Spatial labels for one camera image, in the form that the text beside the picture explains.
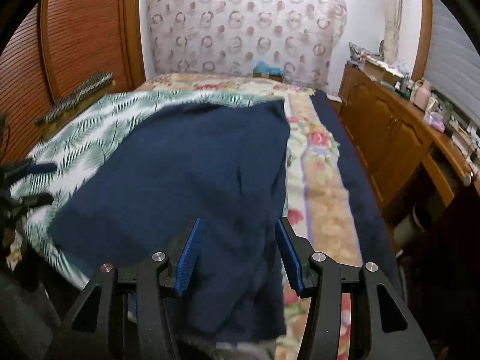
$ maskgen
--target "window blind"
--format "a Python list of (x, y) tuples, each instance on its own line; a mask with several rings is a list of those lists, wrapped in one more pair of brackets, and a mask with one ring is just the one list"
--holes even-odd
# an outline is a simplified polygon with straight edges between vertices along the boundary
[(480, 56), (440, 0), (433, 0), (433, 25), (424, 78), (480, 126)]

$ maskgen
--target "navy blue cloth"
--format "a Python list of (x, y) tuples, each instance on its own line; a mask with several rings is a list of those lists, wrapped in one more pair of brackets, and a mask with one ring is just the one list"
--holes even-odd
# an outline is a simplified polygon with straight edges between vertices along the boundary
[(388, 237), (388, 229), (355, 148), (345, 133), (337, 114), (328, 103), (326, 94), (316, 91), (315, 95), (311, 97), (311, 101), (322, 124), (340, 144), (338, 169), (343, 185), (349, 192), (350, 210), (363, 261), (377, 263), (401, 294), (400, 277), (395, 254)]
[(282, 100), (164, 108), (73, 195), (49, 233), (90, 276), (102, 263), (130, 266), (164, 250), (200, 216), (202, 244), (177, 307), (178, 331), (231, 343), (276, 338), (285, 323), (274, 225), (289, 134)]

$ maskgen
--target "cabinet door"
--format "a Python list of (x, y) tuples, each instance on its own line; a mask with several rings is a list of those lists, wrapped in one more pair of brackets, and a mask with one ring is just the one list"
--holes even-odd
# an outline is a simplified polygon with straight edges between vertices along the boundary
[(370, 98), (365, 102), (369, 105), (368, 114), (365, 115), (364, 129), (355, 144), (359, 156), (369, 171), (373, 171), (379, 160), (388, 149), (391, 140), (391, 128), (394, 123), (394, 110), (387, 99), (370, 93)]
[(363, 166), (372, 170), (388, 147), (394, 121), (391, 101), (381, 96), (371, 82), (360, 82), (351, 89), (342, 109), (342, 121), (350, 134)]
[(43, 57), (55, 100), (99, 71), (113, 73), (115, 92), (145, 81), (138, 0), (42, 0), (42, 9)]
[(340, 84), (340, 89), (338, 91), (338, 96), (346, 103), (349, 93), (353, 88), (355, 83), (358, 83), (361, 78), (362, 73), (351, 66), (345, 66), (343, 70), (342, 83)]
[(356, 82), (345, 95), (345, 105), (342, 107), (342, 121), (347, 134), (355, 141), (365, 127), (364, 113), (368, 112), (369, 95), (365, 83)]
[(394, 120), (391, 131), (387, 151), (371, 176), (382, 208), (410, 178), (431, 143), (426, 133), (407, 114)]

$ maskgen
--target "white blanket with palm leaf print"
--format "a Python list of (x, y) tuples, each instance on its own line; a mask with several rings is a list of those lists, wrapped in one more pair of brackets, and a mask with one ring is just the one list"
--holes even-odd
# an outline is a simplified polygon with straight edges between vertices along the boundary
[(108, 95), (86, 109), (48, 142), (37, 144), (28, 157), (37, 163), (54, 162), (52, 174), (29, 175), (10, 189), (13, 197), (49, 192), (51, 206), (30, 212), (17, 232), (7, 263), (14, 269), (21, 259), (23, 237), (62, 276), (78, 288), (86, 278), (70, 265), (55, 246), (47, 229), (68, 199), (104, 164), (123, 139), (148, 116), (163, 107), (186, 103), (210, 103), (225, 107), (249, 107), (278, 97), (215, 91), (144, 91)]

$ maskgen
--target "floral bedspread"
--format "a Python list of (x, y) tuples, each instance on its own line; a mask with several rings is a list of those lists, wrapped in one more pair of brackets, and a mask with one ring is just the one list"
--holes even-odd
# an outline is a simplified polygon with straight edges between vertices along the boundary
[[(285, 98), (290, 123), (287, 172), (287, 217), (296, 234), (309, 239), (338, 263), (360, 266), (358, 245), (348, 192), (337, 167), (338, 144), (320, 123), (310, 95), (312, 89), (252, 79), (201, 74), (169, 74), (147, 81), (138, 90), (237, 92)], [(306, 324), (309, 300), (300, 300), (287, 281), (284, 291), (287, 333), (277, 340), (276, 360), (297, 358)], [(350, 344), (350, 296), (342, 295), (342, 325), (338, 360), (346, 360)]]

